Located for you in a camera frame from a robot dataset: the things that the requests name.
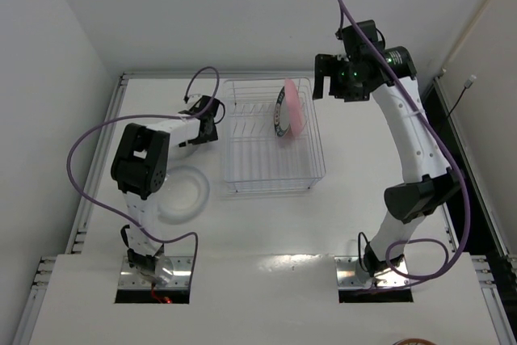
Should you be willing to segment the pink plate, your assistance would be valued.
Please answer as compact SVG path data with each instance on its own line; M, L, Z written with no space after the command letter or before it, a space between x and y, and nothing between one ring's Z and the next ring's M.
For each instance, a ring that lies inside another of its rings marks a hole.
M284 92L292 134L294 137L299 137L305 126L305 116L300 101L298 88L292 79L285 79Z

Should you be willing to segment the green rimmed white plate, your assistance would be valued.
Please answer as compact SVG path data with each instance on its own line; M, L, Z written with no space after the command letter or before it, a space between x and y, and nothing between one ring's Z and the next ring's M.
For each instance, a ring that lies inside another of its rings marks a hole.
M273 113L274 130L277 137L284 137L291 125L285 88L282 87L275 101Z

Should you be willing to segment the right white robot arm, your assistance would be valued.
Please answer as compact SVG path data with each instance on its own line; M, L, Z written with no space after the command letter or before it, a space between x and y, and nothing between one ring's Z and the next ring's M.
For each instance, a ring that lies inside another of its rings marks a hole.
M418 101L416 68L409 51L386 48L374 21L341 27L336 32L346 56L331 70L331 95L354 101L374 99L385 116L401 163L402 183L385 189L387 213L364 250L359 266L373 277L397 266L406 244L426 217L460 188L457 174L427 131Z

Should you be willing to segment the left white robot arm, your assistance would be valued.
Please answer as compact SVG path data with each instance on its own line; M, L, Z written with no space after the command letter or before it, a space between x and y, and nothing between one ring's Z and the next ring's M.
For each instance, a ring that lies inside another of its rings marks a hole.
M186 90L175 115L129 117L111 164L128 212L121 235L129 266L157 283L171 274L159 223L205 208L208 178L179 164L203 145L224 142L223 180L232 193L276 195L320 182L318 95L306 78L234 79L209 95Z

